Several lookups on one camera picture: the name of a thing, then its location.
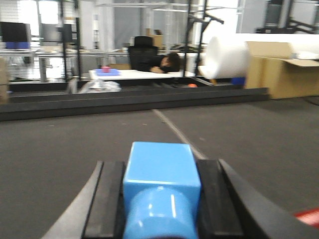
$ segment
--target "red object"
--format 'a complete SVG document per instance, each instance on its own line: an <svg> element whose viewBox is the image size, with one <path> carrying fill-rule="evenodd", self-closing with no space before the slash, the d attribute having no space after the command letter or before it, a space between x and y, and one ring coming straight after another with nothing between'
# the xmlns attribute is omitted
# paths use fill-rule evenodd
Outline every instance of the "red object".
<svg viewBox="0 0 319 239"><path fill-rule="evenodd" d="M197 87L197 85L196 85L196 84L188 84L188 87L196 88L196 87Z"/></svg>
<svg viewBox="0 0 319 239"><path fill-rule="evenodd" d="M295 217L303 223L319 229L319 208L296 213Z"/></svg>
<svg viewBox="0 0 319 239"><path fill-rule="evenodd" d="M111 67L109 67L109 66L102 66L102 71L103 71L104 73L109 73L109 72L110 72L110 69L111 69Z"/></svg>

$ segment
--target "gray carpet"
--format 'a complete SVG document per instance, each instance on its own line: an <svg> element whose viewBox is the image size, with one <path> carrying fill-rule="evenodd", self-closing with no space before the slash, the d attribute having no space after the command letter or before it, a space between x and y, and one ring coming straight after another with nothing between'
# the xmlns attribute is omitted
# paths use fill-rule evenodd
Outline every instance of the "gray carpet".
<svg viewBox="0 0 319 239"><path fill-rule="evenodd" d="M161 112L289 212L319 206L318 106L294 99ZM0 124L0 235L10 239L41 238L97 160L127 160L133 141L180 142L152 111Z"/></svg>
<svg viewBox="0 0 319 239"><path fill-rule="evenodd" d="M290 213L319 207L319 107L302 99L162 111Z"/></svg>
<svg viewBox="0 0 319 239"><path fill-rule="evenodd" d="M96 162L127 160L134 141L180 142L150 111L1 122L0 238L41 238Z"/></svg>

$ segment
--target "window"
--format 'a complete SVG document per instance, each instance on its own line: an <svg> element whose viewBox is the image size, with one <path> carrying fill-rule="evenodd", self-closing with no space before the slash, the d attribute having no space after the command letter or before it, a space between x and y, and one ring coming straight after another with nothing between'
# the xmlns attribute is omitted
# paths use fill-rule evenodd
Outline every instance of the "window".
<svg viewBox="0 0 319 239"><path fill-rule="evenodd" d="M42 23L58 24L59 18L57 1L39 1L39 12ZM19 21L30 24L31 35L39 35L39 22L36 1L20 1Z"/></svg>
<svg viewBox="0 0 319 239"><path fill-rule="evenodd" d="M58 24L58 2L57 1L40 1L39 12L41 22L46 24Z"/></svg>
<svg viewBox="0 0 319 239"><path fill-rule="evenodd" d="M21 0L19 21L29 23L31 28L31 35L39 35L38 13L36 8L36 1Z"/></svg>

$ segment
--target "floor line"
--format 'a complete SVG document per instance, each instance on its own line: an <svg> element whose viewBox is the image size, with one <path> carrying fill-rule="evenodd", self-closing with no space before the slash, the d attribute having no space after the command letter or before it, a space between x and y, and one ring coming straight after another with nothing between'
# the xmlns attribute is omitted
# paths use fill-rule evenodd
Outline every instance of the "floor line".
<svg viewBox="0 0 319 239"><path fill-rule="evenodd" d="M191 150L193 151L193 154L195 155L196 158L198 159L208 159L208 157L200 152L194 144L185 136L185 134L176 126L168 117L166 117L162 112L159 110L152 110L155 115L157 115L163 122L167 123L168 127L176 134L176 136L186 144L190 145Z"/></svg>

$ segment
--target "blue tray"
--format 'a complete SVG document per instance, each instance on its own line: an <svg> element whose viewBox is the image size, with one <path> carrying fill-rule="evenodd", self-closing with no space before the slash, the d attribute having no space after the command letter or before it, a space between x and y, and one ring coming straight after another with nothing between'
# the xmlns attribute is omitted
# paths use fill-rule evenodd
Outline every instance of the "blue tray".
<svg viewBox="0 0 319 239"><path fill-rule="evenodd" d="M110 69L110 72L103 72L102 69L95 69L97 76L119 76L120 72L118 69Z"/></svg>

